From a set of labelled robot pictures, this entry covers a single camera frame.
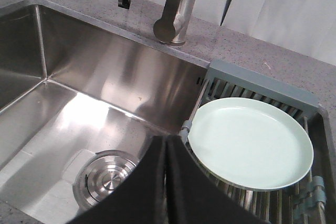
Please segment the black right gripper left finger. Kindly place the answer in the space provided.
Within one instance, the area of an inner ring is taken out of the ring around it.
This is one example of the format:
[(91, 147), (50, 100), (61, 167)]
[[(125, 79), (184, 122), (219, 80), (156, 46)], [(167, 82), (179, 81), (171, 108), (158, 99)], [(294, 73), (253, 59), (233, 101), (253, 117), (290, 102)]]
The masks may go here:
[(127, 179), (70, 223), (164, 223), (165, 154), (164, 137), (153, 137)]

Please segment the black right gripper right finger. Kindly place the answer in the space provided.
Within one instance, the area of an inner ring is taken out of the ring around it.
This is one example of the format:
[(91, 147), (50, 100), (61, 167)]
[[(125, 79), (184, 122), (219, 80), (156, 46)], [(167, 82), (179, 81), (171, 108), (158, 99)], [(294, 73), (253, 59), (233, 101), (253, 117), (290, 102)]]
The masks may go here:
[(166, 188), (170, 223), (265, 223), (206, 177), (178, 135), (166, 138)]

